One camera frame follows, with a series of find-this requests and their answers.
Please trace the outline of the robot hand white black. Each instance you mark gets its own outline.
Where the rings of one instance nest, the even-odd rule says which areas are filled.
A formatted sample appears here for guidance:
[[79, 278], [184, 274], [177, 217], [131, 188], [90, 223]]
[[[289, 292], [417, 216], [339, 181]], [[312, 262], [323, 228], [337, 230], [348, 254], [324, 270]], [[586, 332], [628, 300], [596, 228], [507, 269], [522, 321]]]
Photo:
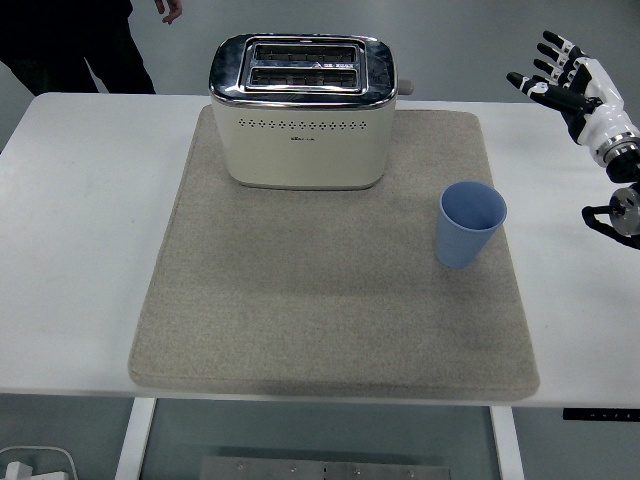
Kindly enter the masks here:
[[550, 31], [537, 45], [543, 56], [534, 61], [541, 73], [532, 77], [517, 72], [507, 81], [532, 101], [559, 112], [571, 139], [586, 146], [604, 166], [606, 152], [626, 140], [637, 140], [639, 129], [625, 111], [624, 100], [598, 60]]

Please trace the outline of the person's hand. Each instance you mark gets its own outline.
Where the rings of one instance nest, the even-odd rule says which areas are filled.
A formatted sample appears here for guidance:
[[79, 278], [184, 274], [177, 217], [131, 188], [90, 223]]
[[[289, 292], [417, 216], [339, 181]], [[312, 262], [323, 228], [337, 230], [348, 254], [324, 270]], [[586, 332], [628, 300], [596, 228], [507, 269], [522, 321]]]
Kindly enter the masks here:
[[181, 0], [154, 0], [154, 4], [161, 21], [167, 25], [171, 25], [183, 13]]

